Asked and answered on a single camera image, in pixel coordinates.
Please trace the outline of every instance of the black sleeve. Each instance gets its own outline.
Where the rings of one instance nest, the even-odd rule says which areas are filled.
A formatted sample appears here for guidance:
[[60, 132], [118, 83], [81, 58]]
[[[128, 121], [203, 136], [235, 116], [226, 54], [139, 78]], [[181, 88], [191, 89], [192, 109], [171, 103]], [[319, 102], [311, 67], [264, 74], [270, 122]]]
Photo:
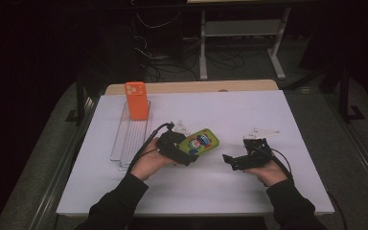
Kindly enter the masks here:
[[267, 189], [274, 207], [274, 218], [282, 230], [327, 229], [314, 215], [313, 204], [302, 197], [292, 180], [279, 182]]
[[128, 173], [116, 189], [91, 207], [88, 219], [76, 229], [125, 229], [148, 188], [143, 181]]

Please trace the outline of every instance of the white tabletop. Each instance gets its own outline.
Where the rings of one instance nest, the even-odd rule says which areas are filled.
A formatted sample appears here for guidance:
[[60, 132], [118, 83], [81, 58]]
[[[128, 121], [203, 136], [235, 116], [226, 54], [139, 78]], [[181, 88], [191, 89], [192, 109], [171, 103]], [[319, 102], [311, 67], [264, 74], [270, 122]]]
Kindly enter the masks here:
[[[333, 213], [329, 197], [311, 161], [283, 91], [150, 94], [152, 129], [182, 120], [191, 132], [210, 128], [220, 140], [189, 167], [168, 166], [146, 183], [148, 191], [137, 216], [261, 216], [273, 209], [265, 187], [255, 176], [234, 172], [222, 155], [246, 155], [242, 137], [254, 127], [279, 130], [268, 144], [284, 154], [297, 189], [316, 207]], [[102, 96], [80, 149], [57, 212], [87, 215], [89, 208], [113, 190], [126, 172], [110, 161], [125, 96]], [[166, 131], [161, 129], [159, 135]]]

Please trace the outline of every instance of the hand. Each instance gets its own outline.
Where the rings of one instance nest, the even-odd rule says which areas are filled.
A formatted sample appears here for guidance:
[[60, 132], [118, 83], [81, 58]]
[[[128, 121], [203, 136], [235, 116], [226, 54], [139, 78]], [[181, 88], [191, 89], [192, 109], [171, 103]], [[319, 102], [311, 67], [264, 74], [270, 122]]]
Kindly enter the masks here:
[[157, 171], [163, 166], [176, 164], [169, 157], [164, 156], [157, 151], [157, 139], [158, 138], [154, 138], [151, 140], [148, 146], [143, 150], [142, 156], [139, 158], [130, 172], [142, 181], [149, 179], [151, 175], [157, 173]]
[[244, 170], [244, 172], [256, 174], [268, 187], [288, 179], [282, 169], [274, 161], [270, 161], [260, 168]]

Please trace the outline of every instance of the person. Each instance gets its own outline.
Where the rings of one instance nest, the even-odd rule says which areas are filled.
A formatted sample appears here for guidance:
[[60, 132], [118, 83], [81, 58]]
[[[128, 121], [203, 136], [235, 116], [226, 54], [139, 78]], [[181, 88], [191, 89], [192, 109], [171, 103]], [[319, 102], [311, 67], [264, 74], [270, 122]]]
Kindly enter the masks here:
[[[77, 230], [126, 229], [133, 220], [137, 204], [149, 188], [144, 181], [162, 167], [176, 164], [156, 150], [156, 140], [157, 138], [154, 138], [149, 143], [143, 151], [146, 154], [139, 158], [120, 184], [90, 208], [88, 219], [78, 225]], [[273, 216], [282, 230], [326, 229], [315, 217], [313, 204], [301, 196], [292, 179], [288, 179], [276, 163], [271, 161], [263, 167], [244, 172], [257, 175], [268, 187], [266, 193], [274, 208]]]

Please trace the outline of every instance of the green phone case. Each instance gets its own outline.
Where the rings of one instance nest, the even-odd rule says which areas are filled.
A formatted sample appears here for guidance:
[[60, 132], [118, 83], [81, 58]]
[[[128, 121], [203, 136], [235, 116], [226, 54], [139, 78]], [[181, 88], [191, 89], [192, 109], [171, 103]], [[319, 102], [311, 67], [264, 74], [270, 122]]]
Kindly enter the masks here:
[[211, 150], [219, 145], [218, 138], [209, 128], [204, 128], [188, 136], [178, 146], [179, 149], [189, 153], [200, 155], [207, 150]]

